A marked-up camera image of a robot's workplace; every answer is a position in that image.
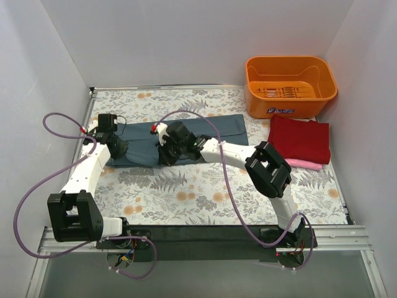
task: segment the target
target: orange plastic tub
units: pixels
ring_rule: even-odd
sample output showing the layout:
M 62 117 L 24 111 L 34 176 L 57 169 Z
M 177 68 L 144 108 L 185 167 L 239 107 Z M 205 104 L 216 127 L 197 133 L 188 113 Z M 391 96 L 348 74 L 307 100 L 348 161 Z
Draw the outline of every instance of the orange plastic tub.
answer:
M 331 70 L 320 58 L 258 56 L 246 63 L 245 96 L 253 118 L 313 118 L 336 93 Z

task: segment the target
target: label on basket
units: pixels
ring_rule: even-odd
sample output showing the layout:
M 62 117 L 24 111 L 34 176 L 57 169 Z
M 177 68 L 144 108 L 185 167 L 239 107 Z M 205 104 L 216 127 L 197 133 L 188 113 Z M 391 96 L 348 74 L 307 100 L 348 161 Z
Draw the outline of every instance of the label on basket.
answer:
M 276 109 L 275 107 L 270 107 L 267 109 L 268 114 L 292 114 L 294 111 L 294 109 Z

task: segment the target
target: folded cloth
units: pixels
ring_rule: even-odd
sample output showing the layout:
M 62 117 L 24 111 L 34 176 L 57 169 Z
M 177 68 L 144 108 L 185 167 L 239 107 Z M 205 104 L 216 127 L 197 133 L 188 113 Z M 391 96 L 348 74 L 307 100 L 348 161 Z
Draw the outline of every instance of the folded cloth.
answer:
M 327 165 L 329 124 L 299 121 L 274 115 L 270 120 L 269 143 L 284 157 Z
M 306 160 L 294 160 L 293 158 L 286 158 L 285 161 L 290 166 L 294 166 L 296 168 L 313 169 L 315 171 L 319 171 L 323 168 L 323 165 L 319 163 L 312 163 Z
M 243 115 L 225 115 L 218 117 L 207 117 L 218 129 L 222 140 L 226 142 L 248 145 L 248 136 Z M 181 119 L 163 121 L 170 124 L 174 121 L 181 121 L 186 125 L 187 129 L 195 135 L 208 135 L 216 137 L 214 129 L 203 119 Z M 110 159 L 107 165 L 114 167 L 129 168 L 135 166 L 158 166 L 159 153 L 156 148 L 158 136 L 151 135 L 151 126 L 155 122 L 144 122 L 137 124 L 127 124 L 123 128 L 123 124 L 118 125 L 117 134 L 120 138 L 128 142 L 128 150 L 122 158 L 117 160 Z M 194 161 L 182 156 L 176 165 L 188 165 L 200 163 L 203 161 Z

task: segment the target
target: floral tablecloth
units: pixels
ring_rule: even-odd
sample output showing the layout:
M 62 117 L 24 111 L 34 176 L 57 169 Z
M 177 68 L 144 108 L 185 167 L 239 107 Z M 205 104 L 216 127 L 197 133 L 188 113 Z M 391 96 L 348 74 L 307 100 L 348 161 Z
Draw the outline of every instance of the floral tablecloth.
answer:
M 99 91 L 91 120 L 99 113 L 123 115 L 127 122 L 156 121 L 174 110 L 205 116 L 242 114 L 250 145 L 267 140 L 269 120 L 251 118 L 242 89 Z M 195 117 L 187 113 L 169 119 Z M 233 195 L 247 224 L 276 224 L 269 200 L 256 191 L 244 170 L 228 167 Z M 313 224 L 346 224 L 334 174 L 293 168 L 292 196 Z M 103 216 L 124 216 L 131 224 L 239 224 L 219 164 L 147 168 L 106 167 L 95 200 Z

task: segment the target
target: pink cloth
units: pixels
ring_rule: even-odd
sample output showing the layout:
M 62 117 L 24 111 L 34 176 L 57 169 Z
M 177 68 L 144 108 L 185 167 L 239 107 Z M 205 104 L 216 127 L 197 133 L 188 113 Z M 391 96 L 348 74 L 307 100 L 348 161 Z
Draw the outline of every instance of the pink cloth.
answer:
M 305 161 L 305 160 L 296 160 L 293 158 L 286 158 L 285 161 L 290 165 L 290 166 L 295 166 L 297 168 L 304 168 L 304 169 L 313 169 L 315 171 L 319 171 L 323 168 L 323 165 L 319 163 L 312 163 L 311 161 Z

